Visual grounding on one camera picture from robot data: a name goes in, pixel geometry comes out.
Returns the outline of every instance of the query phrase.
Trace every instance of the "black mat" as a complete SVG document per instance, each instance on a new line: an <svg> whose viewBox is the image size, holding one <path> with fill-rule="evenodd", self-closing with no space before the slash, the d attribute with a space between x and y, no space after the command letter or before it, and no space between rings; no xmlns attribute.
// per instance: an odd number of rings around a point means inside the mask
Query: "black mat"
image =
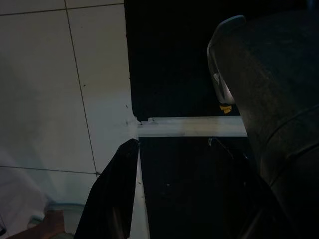
<svg viewBox="0 0 319 239"><path fill-rule="evenodd" d="M305 0L125 0L132 104L149 117L221 116L206 48L221 21L306 6ZM234 107L228 115L238 115Z"/></svg>
<svg viewBox="0 0 319 239"><path fill-rule="evenodd" d="M251 158L247 138L220 138ZM151 239L227 238L207 137L140 138Z"/></svg>

